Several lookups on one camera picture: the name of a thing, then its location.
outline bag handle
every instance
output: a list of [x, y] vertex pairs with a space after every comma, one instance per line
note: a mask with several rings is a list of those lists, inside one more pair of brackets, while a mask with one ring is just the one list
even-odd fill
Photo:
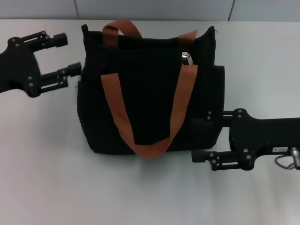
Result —
[[125, 36], [142, 39], [136, 26], [129, 19], [122, 19], [111, 22], [102, 29], [103, 45], [106, 47], [118, 48], [119, 30]]
[[102, 86], [112, 113], [113, 121], [122, 139], [137, 155], [145, 158], [155, 158], [166, 152], [184, 122], [197, 76], [197, 70], [198, 65], [182, 64], [172, 106], [170, 137], [151, 145], [135, 144], [132, 127], [122, 97], [118, 73], [101, 75]]
[[[142, 39], [142, 36], [136, 26], [129, 19], [116, 20], [107, 24], [103, 29], [103, 45], [106, 47], [118, 48], [119, 30], [128, 37]], [[197, 31], [194, 30], [187, 34], [179, 35], [178, 45], [193, 45]]]

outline white table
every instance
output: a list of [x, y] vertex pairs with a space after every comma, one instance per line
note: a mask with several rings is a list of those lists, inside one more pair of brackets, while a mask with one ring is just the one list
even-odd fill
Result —
[[[65, 32], [69, 45], [36, 53], [41, 72], [84, 63], [80, 26], [106, 21], [0, 20], [0, 52], [13, 36]], [[225, 110], [260, 118], [300, 116], [300, 23], [135, 22], [148, 38], [215, 26], [225, 66]], [[76, 84], [29, 98], [0, 94], [2, 225], [298, 225], [300, 173], [257, 159], [252, 171], [213, 172], [190, 152], [158, 159], [94, 154], [76, 111]], [[213, 150], [229, 150], [224, 128]]]

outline metal zipper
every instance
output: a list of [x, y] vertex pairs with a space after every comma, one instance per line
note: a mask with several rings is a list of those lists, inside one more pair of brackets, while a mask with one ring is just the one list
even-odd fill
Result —
[[190, 53], [183, 52], [182, 53], [183, 64], [185, 65], [193, 65], [193, 59]]

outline black tote bag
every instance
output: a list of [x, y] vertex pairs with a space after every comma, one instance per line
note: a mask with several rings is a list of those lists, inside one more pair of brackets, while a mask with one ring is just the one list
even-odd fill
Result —
[[215, 145], [225, 75], [214, 65], [213, 27], [198, 38], [193, 31], [171, 39], [143, 39], [129, 20], [82, 31], [77, 110], [94, 152], [154, 158]]

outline black robotic arm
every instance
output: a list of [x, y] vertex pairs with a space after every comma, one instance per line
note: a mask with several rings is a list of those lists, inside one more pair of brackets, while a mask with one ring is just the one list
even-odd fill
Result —
[[212, 170], [252, 170], [263, 155], [292, 156], [286, 169], [300, 170], [300, 118], [258, 120], [245, 109], [224, 112], [224, 127], [229, 127], [231, 151], [192, 151], [195, 163], [210, 162]]
[[68, 86], [68, 76], [81, 74], [81, 64], [75, 63], [56, 72], [41, 75], [34, 52], [68, 44], [66, 34], [49, 37], [45, 31], [26, 37], [12, 37], [0, 54], [0, 93], [21, 89], [34, 98], [43, 92]]

